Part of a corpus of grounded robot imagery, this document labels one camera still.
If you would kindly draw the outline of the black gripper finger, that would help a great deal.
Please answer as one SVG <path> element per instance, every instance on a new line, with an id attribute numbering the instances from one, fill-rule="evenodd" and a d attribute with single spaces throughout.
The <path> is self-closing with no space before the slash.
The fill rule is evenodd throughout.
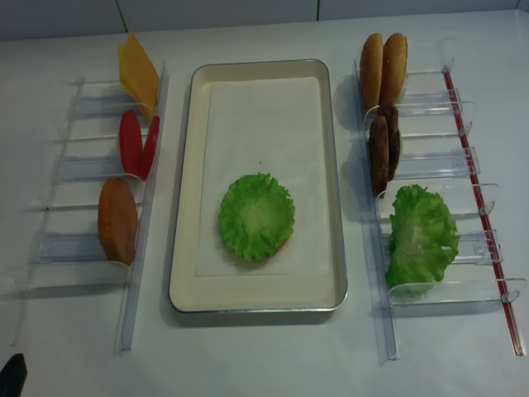
<path id="1" fill-rule="evenodd" d="M 0 373 L 0 396 L 20 397 L 27 378 L 26 360 L 23 354 L 13 355 Z"/>

